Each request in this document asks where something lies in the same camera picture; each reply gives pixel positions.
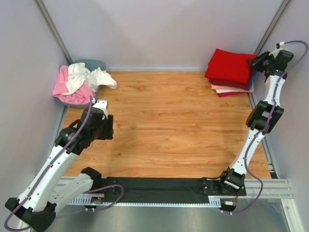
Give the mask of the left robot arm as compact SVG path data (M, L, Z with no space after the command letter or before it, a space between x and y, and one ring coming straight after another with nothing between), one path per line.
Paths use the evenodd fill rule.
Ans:
M95 103L84 109L80 119L62 129L52 151L30 185L16 198L9 198L5 207L10 214L4 222L8 231L9 220L16 216L38 232L47 230L57 214L74 198L83 193L96 194L102 188L101 173L86 167L81 173L58 191L55 186L64 172L94 140L113 138L113 116L106 106Z

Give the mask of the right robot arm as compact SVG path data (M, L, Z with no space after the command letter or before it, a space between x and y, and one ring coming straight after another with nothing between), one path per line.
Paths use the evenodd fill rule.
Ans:
M244 187L248 165L265 135L270 133L284 113L280 96L285 83L288 63L294 57L292 52L277 49L250 59L247 63L266 77L266 96L250 113L246 125L248 127L244 144L226 171L223 171L217 183L218 191L223 195L236 193Z

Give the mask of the blue folded t-shirt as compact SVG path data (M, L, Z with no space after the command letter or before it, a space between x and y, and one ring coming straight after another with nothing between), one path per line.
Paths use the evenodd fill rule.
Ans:
M257 73L258 73L258 71L254 71L252 76L251 76L250 84L249 84L249 87L250 87L249 88L249 92L253 92L253 89L254 89L253 82L254 82L254 80L255 80L255 78L257 76Z

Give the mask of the dark red folded t-shirt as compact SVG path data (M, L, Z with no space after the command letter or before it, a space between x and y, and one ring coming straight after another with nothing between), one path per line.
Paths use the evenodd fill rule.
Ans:
M250 84L249 83L238 83L234 81L229 80L220 80L220 79L208 79L208 81L213 85L218 86L228 86L228 87L236 87L243 90L250 90Z

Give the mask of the light pink folded t-shirt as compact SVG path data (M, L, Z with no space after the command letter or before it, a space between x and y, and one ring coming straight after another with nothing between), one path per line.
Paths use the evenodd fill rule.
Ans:
M213 84L211 84L211 89L213 89L213 90L216 90L216 89L230 89L233 92L247 92L247 93L249 92L249 90L244 90L244 89L237 88L237 87L218 86L218 85L213 85Z

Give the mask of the pink crumpled t-shirt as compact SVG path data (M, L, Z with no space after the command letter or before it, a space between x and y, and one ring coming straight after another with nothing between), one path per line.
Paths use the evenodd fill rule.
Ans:
M90 98L95 97L95 92L92 91L86 83L69 84L69 66L63 65L60 67L59 75L53 89L53 97L59 99L63 103L82 105L87 104Z

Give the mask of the white folded t-shirt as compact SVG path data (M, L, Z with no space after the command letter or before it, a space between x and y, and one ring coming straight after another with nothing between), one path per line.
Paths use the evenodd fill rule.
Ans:
M224 94L224 93L232 93L233 91L230 89L216 89L217 94Z

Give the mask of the magenta folded t-shirt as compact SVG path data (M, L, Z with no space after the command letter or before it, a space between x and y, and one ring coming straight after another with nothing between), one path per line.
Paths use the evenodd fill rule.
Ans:
M218 96L221 98L221 97L234 96L234 95L240 95L240 94L247 94L247 92L225 92L225 93L218 93Z

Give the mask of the white crumpled t-shirt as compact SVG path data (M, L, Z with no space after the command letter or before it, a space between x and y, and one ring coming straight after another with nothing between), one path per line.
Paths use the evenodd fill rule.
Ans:
M74 84L74 87L77 84L86 83L94 92L97 92L98 87L101 85L108 86L112 89L117 88L117 82L109 73L102 71L101 68L90 71L83 62L71 64L68 73L68 83Z

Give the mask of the grey laundry basket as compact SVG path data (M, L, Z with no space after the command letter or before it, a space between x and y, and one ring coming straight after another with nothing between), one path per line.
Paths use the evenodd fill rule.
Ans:
M78 59L73 64L63 65L52 92L55 101L66 107L85 108L90 97L96 98L100 85L88 77L96 69L106 71L104 62L95 59Z

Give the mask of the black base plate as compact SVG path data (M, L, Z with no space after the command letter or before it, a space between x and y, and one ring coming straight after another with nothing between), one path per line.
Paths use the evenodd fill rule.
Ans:
M218 180L207 178L147 178L107 177L97 181L90 190L104 194L105 202L114 202L124 188L120 203L208 203L209 196L245 196L245 187L239 190L223 187Z

